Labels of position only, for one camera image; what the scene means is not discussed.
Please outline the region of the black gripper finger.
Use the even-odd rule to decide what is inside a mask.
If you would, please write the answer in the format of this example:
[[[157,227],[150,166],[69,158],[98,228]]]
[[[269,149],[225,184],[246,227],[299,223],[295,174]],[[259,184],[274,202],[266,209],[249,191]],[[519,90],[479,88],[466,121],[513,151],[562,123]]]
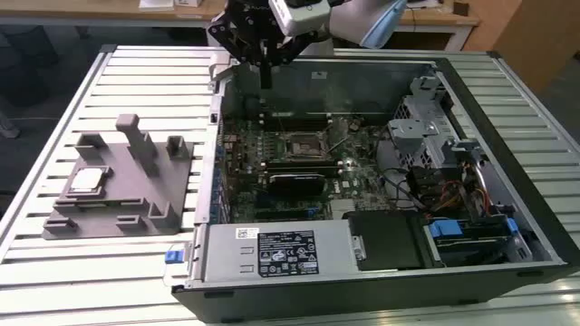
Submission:
[[[277,32],[267,41],[267,89],[273,88],[273,69],[290,64],[309,45],[315,41],[315,32],[307,32],[295,37],[287,37]]]
[[[247,26],[235,26],[231,17],[221,14],[211,21],[207,31],[241,63],[257,67],[261,88],[269,89],[269,61],[262,52],[261,39],[251,34]]]

